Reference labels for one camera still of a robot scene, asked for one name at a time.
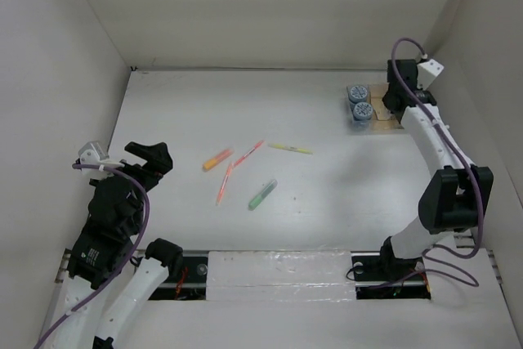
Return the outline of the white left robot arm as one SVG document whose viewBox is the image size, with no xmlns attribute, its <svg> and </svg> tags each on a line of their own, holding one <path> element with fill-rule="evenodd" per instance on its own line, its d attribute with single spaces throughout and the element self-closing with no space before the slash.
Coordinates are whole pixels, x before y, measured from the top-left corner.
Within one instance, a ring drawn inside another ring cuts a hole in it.
<svg viewBox="0 0 523 349">
<path fill-rule="evenodd" d="M 132 141 L 124 149 L 144 162 L 114 161 L 90 141 L 72 165 L 90 177 L 94 194 L 70 251 L 63 314 L 36 348 L 119 348 L 153 292 L 181 273 L 183 249 L 168 240 L 155 239 L 135 257 L 149 224 L 148 193 L 173 168 L 168 146 Z"/>
</svg>

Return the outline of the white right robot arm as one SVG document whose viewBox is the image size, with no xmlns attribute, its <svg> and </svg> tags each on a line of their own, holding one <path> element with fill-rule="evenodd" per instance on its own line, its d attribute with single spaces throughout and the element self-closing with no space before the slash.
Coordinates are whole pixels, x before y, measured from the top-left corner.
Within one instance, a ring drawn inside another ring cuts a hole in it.
<svg viewBox="0 0 523 349">
<path fill-rule="evenodd" d="M 494 183 L 492 171 L 476 166 L 457 146 L 436 99 L 424 88 L 442 69 L 433 60 L 387 62 L 382 102 L 413 138 L 431 175 L 416 218 L 380 249 L 378 269 L 387 280 L 403 279 L 447 235 L 480 229 Z"/>
</svg>

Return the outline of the amber plastic container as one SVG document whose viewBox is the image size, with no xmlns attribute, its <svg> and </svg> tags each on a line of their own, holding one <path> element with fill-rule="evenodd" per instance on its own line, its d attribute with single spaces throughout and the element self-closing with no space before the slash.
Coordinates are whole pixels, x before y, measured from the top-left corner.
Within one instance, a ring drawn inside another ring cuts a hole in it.
<svg viewBox="0 0 523 349">
<path fill-rule="evenodd" d="M 373 107 L 370 129 L 373 132 L 393 132 L 402 130 L 399 121 L 384 105 L 382 99 L 387 93 L 388 84 L 370 84 L 369 104 Z"/>
</svg>

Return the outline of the clear plastic container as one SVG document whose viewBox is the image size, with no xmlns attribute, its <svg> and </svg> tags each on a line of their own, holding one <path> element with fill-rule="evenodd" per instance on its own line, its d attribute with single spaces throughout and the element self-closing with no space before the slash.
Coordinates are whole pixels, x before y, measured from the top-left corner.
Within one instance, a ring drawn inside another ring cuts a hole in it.
<svg viewBox="0 0 523 349">
<path fill-rule="evenodd" d="M 366 85 L 352 85 L 346 88 L 349 125 L 356 132 L 367 130 L 373 120 L 370 90 Z"/>
</svg>

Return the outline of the orange highlighter marker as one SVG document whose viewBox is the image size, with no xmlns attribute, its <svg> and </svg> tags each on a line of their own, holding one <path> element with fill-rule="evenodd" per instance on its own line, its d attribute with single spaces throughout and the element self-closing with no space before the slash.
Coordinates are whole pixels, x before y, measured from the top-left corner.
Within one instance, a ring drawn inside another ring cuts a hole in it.
<svg viewBox="0 0 523 349">
<path fill-rule="evenodd" d="M 205 172 L 210 171 L 211 169 L 215 168 L 218 164 L 223 162 L 225 159 L 229 158 L 233 153 L 234 153 L 234 150 L 231 148 L 224 149 L 220 153 L 214 155 L 213 157 L 211 157 L 210 159 L 205 161 L 202 165 L 202 169 Z"/>
</svg>

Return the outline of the orange thin pen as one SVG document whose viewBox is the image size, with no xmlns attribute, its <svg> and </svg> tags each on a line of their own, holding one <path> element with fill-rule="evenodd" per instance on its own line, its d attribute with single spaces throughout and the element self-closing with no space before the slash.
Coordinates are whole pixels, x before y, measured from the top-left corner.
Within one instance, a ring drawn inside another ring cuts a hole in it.
<svg viewBox="0 0 523 349">
<path fill-rule="evenodd" d="M 234 168 L 234 164 L 232 162 L 230 162 L 228 167 L 227 167 L 227 169 L 226 169 L 226 173 L 225 173 L 225 175 L 223 177 L 220 189 L 219 189 L 218 194 L 217 194 L 216 206 L 219 206 L 220 203 L 221 203 L 221 200 L 222 200 L 224 192 L 225 192 L 226 184 L 227 184 L 227 182 L 228 182 L 228 180 L 230 178 L 230 174 L 231 174 L 233 168 Z"/>
</svg>

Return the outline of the red thin pen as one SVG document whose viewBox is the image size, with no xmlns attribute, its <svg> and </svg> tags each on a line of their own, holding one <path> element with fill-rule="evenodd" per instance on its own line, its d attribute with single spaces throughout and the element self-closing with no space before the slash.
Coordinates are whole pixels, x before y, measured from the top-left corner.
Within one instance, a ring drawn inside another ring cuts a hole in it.
<svg viewBox="0 0 523 349">
<path fill-rule="evenodd" d="M 240 158 L 238 158 L 234 162 L 233 168 L 237 168 L 247 157 L 249 157 L 257 149 L 259 149 L 263 145 L 264 142 L 265 142 L 264 140 L 258 141 L 249 151 L 247 151 L 245 154 L 243 154 Z"/>
</svg>

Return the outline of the green highlighter marker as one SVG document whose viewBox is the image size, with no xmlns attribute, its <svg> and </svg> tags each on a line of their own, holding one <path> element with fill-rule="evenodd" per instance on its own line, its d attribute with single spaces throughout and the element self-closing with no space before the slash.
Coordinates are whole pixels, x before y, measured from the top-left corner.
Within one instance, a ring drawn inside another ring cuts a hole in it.
<svg viewBox="0 0 523 349">
<path fill-rule="evenodd" d="M 248 210 L 255 210 L 260 203 L 277 187 L 278 182 L 276 179 L 269 181 L 261 191 L 259 191 L 251 200 L 248 202 Z"/>
</svg>

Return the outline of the white foam front board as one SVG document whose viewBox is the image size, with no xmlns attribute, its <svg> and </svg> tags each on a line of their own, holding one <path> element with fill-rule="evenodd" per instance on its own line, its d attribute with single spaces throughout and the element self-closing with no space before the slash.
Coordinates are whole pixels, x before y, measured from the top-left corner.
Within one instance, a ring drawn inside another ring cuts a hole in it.
<svg viewBox="0 0 523 349">
<path fill-rule="evenodd" d="M 351 302 L 347 251 L 240 251 L 208 255 L 206 299 L 213 302 Z"/>
</svg>

